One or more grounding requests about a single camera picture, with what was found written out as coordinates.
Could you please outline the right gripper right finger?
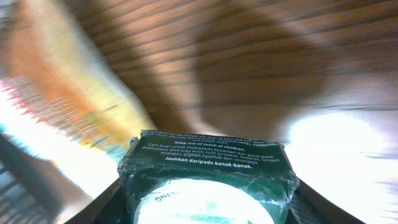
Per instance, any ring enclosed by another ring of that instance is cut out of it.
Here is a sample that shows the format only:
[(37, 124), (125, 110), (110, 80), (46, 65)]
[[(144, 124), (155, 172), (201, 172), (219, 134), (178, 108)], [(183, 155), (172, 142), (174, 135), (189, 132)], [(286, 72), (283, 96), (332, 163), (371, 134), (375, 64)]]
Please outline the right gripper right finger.
[(286, 224), (364, 224), (300, 181), (290, 203)]

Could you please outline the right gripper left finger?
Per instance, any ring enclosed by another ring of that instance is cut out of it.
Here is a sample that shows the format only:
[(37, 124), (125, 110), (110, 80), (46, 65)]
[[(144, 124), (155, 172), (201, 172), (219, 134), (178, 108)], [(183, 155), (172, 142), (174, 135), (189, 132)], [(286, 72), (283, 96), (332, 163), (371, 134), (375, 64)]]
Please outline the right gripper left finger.
[(66, 224), (125, 224), (128, 222), (121, 182), (116, 179), (87, 207), (66, 221)]

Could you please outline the dark green Zam-Buk box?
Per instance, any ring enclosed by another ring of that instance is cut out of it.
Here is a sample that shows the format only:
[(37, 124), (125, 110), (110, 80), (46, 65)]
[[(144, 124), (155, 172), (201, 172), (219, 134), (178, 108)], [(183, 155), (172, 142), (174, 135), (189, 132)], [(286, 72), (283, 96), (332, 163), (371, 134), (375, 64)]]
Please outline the dark green Zam-Buk box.
[(299, 186), (277, 142), (156, 130), (118, 173), (132, 224), (284, 223)]

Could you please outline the yellow snack bag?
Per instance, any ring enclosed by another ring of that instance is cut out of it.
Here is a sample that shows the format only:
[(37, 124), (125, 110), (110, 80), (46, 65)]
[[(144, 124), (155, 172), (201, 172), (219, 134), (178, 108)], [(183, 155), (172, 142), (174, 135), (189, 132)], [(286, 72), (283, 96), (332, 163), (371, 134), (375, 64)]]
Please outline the yellow snack bag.
[(63, 1), (1, 0), (1, 132), (90, 197), (153, 128)]

